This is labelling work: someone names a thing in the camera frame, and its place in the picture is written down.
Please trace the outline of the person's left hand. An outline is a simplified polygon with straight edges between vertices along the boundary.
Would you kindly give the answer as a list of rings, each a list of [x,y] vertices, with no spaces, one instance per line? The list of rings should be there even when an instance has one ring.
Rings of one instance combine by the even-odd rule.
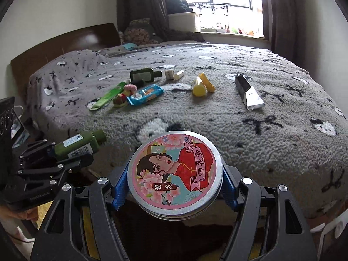
[[[36,222],[39,218],[37,207],[25,211],[12,211],[6,205],[1,205],[0,213],[1,219],[31,220]]]

